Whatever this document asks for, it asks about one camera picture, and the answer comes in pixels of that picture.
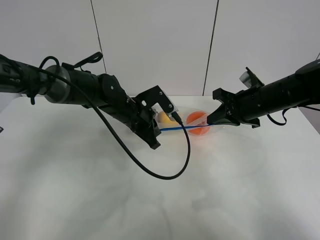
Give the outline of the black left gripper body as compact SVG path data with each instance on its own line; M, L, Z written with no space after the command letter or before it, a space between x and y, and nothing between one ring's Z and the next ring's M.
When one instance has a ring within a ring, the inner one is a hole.
M108 102L98 108L125 124L131 130L154 128L154 112L134 98L127 96L123 101L116 100L113 103Z

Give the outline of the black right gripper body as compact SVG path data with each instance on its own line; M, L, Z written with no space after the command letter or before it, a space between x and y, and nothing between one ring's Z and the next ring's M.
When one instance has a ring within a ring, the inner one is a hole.
M252 128L260 127L257 113L261 103L260 88L252 88L239 91L238 93L225 93L225 125L239 126L250 125Z

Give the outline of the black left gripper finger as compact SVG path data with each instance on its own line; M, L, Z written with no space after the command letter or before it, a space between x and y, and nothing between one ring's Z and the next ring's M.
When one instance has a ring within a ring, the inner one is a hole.
M154 136L151 121L139 121L137 124L136 135L145 141L153 150L157 149L161 145L157 140L157 136Z
M156 121L156 116L157 113L156 112L151 112L150 113L150 123L151 123L151 127L153 130L153 135L155 137L159 136L161 134L161 130L159 129L158 123Z

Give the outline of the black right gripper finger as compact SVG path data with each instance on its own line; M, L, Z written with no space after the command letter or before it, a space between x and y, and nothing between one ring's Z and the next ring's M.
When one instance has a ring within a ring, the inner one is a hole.
M207 116L208 125L237 125L234 117L236 105L234 102L222 103L214 112Z
M231 105L235 101L235 94L218 88L212 92L212 98L224 105Z

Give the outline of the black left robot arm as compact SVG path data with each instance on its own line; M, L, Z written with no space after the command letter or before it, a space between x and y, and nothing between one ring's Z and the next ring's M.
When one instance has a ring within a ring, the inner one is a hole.
M80 105L86 109L91 107L85 98L89 97L97 108L126 125L155 150L160 146L157 136L161 133L154 119L155 112L129 97L114 75L95 75L82 70L83 65L97 63L102 57L101 52L96 52L71 65L48 56L44 61L54 60L55 65L44 69L2 55L0 91L25 94L32 103L36 95L42 95L53 104Z

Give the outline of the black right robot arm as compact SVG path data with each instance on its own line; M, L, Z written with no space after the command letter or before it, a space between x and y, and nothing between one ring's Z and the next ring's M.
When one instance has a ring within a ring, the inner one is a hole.
M264 84L249 69L240 76L246 90L237 93L218 88L212 92L212 98L221 105L210 115L206 122L210 126L250 125L260 127L260 117L281 126L270 115L289 109L317 105L320 102L320 61L314 60L298 69L295 73L269 84Z

